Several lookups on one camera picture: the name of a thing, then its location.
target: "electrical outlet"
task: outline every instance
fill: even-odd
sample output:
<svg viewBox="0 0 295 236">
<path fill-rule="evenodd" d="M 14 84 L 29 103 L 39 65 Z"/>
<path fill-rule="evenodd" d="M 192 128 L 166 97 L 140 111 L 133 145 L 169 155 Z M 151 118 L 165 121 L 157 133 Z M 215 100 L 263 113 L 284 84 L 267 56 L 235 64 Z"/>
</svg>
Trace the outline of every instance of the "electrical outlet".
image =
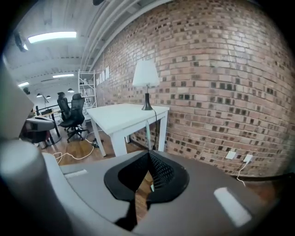
<svg viewBox="0 0 295 236">
<path fill-rule="evenodd" d="M 244 158 L 244 162 L 249 162 L 252 159 L 253 155 L 247 154 Z"/>
<path fill-rule="evenodd" d="M 235 152 L 229 151 L 229 153 L 227 153 L 225 158 L 233 160 L 235 158 L 235 156 L 236 156 Z"/>
</svg>

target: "black lamp base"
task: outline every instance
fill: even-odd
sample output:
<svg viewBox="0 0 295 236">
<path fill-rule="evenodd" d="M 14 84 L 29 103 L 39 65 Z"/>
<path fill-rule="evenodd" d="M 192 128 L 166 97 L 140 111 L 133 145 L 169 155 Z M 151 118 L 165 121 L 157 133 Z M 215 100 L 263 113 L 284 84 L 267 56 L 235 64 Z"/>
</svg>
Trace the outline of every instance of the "black lamp base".
<svg viewBox="0 0 295 236">
<path fill-rule="evenodd" d="M 144 111 L 150 111 L 152 109 L 153 108 L 152 108 L 151 104 L 149 104 L 149 93 L 146 93 L 145 94 L 145 101 L 144 101 L 144 105 L 142 107 L 142 110 L 144 110 Z"/>
</svg>

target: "power cord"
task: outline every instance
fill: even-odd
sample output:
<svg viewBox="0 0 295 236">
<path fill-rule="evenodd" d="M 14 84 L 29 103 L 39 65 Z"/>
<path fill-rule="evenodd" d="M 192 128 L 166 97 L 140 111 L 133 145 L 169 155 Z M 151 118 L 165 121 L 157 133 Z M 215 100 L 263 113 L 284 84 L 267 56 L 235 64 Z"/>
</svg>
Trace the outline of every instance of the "power cord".
<svg viewBox="0 0 295 236">
<path fill-rule="evenodd" d="M 91 132 L 91 133 L 87 134 L 86 137 L 85 137 L 85 140 L 86 140 L 87 142 L 91 143 L 91 144 L 92 144 L 92 142 L 90 142 L 90 141 L 87 139 L 87 136 L 90 135 L 90 134 L 92 134 L 92 133 L 94 133 L 94 132 Z M 69 153 L 62 154 L 62 152 L 54 153 L 53 155 L 55 155 L 55 154 L 59 154 L 59 153 L 61 154 L 61 156 L 55 158 L 56 160 L 60 159 L 60 160 L 57 162 L 57 163 L 59 164 L 60 161 L 62 160 L 63 156 L 66 155 L 66 154 L 68 154 L 69 156 L 71 156 L 71 157 L 74 158 L 75 160 L 82 160 L 82 159 L 88 157 L 88 156 L 93 152 L 93 150 L 94 150 L 94 147 L 92 146 L 92 150 L 91 150 L 91 152 L 90 152 L 88 155 L 86 155 L 86 156 L 84 156 L 84 157 L 81 157 L 81 158 L 76 158 L 76 157 L 74 157 L 72 154 L 69 154 Z"/>
<path fill-rule="evenodd" d="M 250 162 L 250 161 L 247 161 L 246 164 L 244 165 L 244 167 L 243 167 L 242 169 L 244 169 L 244 168 L 246 167 L 246 165 L 247 165 L 249 162 Z M 236 179 L 237 179 L 238 181 L 241 181 L 241 182 L 244 184 L 244 186 L 246 186 L 245 183 L 244 183 L 244 181 L 242 181 L 242 180 L 239 179 L 240 172 L 241 172 L 242 169 L 240 169 L 240 171 L 239 171 L 238 176 L 237 176 Z"/>
<path fill-rule="evenodd" d="M 153 109 L 153 111 L 155 112 L 155 116 L 156 116 L 156 137 L 155 137 L 155 143 L 153 144 L 152 150 L 156 150 L 156 141 L 157 141 L 157 113 L 156 113 L 156 111 L 154 109 Z"/>
</svg>

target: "black office chair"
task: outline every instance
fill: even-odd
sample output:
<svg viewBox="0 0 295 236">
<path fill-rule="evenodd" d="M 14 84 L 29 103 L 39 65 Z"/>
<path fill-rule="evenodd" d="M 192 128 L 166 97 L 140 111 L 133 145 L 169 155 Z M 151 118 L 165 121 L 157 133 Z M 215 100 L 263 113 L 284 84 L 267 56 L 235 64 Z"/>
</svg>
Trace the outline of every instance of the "black office chair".
<svg viewBox="0 0 295 236">
<path fill-rule="evenodd" d="M 61 118 L 63 121 L 66 121 L 71 116 L 71 109 L 68 105 L 68 100 L 65 97 L 64 92 L 57 93 L 59 95 L 57 99 L 57 104 L 59 105 L 60 111 L 61 111 Z"/>
<path fill-rule="evenodd" d="M 84 140 L 81 136 L 83 131 L 89 130 L 82 129 L 81 125 L 85 119 L 83 116 L 83 106 L 84 106 L 85 98 L 81 97 L 81 94 L 74 94 L 71 101 L 71 115 L 70 117 L 61 122 L 59 125 L 64 128 L 73 128 L 73 131 L 68 133 L 69 138 L 67 139 L 68 142 L 70 138 L 72 138 L 75 134 L 80 136 L 81 140 Z"/>
</svg>

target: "wooden floor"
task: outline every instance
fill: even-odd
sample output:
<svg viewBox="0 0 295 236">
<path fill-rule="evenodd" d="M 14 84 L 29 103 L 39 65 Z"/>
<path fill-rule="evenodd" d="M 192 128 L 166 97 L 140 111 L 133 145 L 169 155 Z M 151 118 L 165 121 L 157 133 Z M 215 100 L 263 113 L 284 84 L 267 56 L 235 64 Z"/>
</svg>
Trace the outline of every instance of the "wooden floor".
<svg viewBox="0 0 295 236">
<path fill-rule="evenodd" d="M 90 132 L 92 132 L 91 124 L 87 127 Z M 53 134 L 53 138 L 56 139 L 55 131 L 51 131 Z M 92 150 L 92 145 L 88 143 L 86 140 L 80 141 L 78 137 L 73 137 L 70 143 L 67 143 L 67 133 L 63 130 L 63 128 L 59 127 L 59 132 L 62 136 L 62 139 L 56 143 L 55 145 L 49 146 L 42 150 L 42 152 L 47 153 L 57 153 L 62 152 L 62 154 L 70 153 L 76 158 L 81 158 L 88 155 Z M 104 132 L 100 132 L 100 137 L 103 142 L 103 146 L 105 148 L 106 157 L 102 157 L 99 148 L 95 148 L 93 152 L 86 158 L 81 160 L 73 159 L 69 155 L 65 155 L 62 160 L 59 162 L 59 165 L 68 165 L 68 164 L 76 164 L 76 163 L 89 163 L 97 160 L 102 160 L 105 158 L 112 158 L 115 156 L 114 150 L 112 148 L 111 139 L 108 135 Z M 94 139 L 94 133 L 91 133 L 87 136 L 87 139 L 92 142 Z M 141 147 L 133 143 L 127 143 L 127 152 L 131 153 L 134 151 L 142 150 Z M 151 176 L 148 173 L 145 179 L 142 181 L 138 191 L 136 192 L 136 216 L 137 221 L 140 221 L 144 215 L 147 213 L 147 205 L 146 205 L 146 198 L 147 195 L 151 192 L 150 186 L 152 184 Z M 245 182 L 246 186 L 255 192 L 257 195 L 261 197 L 261 199 L 266 203 L 269 204 L 273 202 L 280 194 L 282 188 L 284 187 L 285 183 L 281 181 L 268 181 L 268 182 Z"/>
</svg>

